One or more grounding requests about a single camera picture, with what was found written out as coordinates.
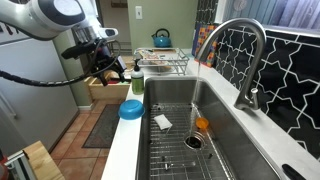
refrigerator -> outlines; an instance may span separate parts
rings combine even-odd
[[[0,23],[0,70],[38,81],[66,76],[52,41]],[[41,141],[51,150],[78,113],[69,86],[33,87],[0,77],[0,148],[13,154]]]

wooden drawer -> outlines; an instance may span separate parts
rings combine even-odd
[[[113,72],[106,73],[106,80],[109,81],[114,77]],[[130,84],[108,84],[103,86],[99,79],[97,78],[88,78],[85,80],[88,85],[88,89],[93,100],[110,100],[112,102],[124,101],[127,97]]]

metal wire rack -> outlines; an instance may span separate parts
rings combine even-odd
[[[164,114],[173,124],[171,129],[160,130],[151,121],[150,179],[151,180],[234,180],[214,142],[207,134],[202,150],[188,148],[184,141],[190,125],[199,115],[190,104],[156,104],[151,118]]]
[[[189,57],[180,48],[138,48],[137,53],[142,56],[138,64],[147,74],[186,75]]]

blue kettle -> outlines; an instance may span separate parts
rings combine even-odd
[[[164,34],[159,35],[159,32],[165,31],[167,33],[167,36]],[[171,40],[170,40],[170,33],[167,29],[161,28],[158,29],[155,34],[151,36],[153,38],[153,43],[155,47],[171,47]]]

sink drain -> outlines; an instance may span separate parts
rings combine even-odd
[[[184,143],[193,150],[201,150],[205,146],[203,135],[197,131],[187,132],[184,136]]]

